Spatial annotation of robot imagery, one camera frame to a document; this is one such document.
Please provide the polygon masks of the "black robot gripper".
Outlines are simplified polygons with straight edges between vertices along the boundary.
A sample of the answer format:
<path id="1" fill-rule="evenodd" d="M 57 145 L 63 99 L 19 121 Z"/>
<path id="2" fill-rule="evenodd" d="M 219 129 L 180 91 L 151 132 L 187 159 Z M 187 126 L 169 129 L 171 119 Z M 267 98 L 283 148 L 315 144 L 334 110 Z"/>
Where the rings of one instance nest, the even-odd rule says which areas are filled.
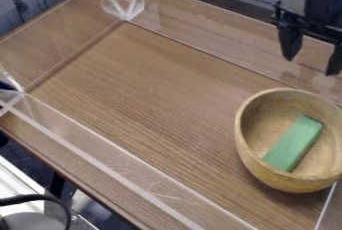
<path id="1" fill-rule="evenodd" d="M 342 0 L 276 0 L 272 20 L 283 58 L 291 62 L 302 49 L 303 36 L 334 46 L 326 76 L 342 72 Z"/>

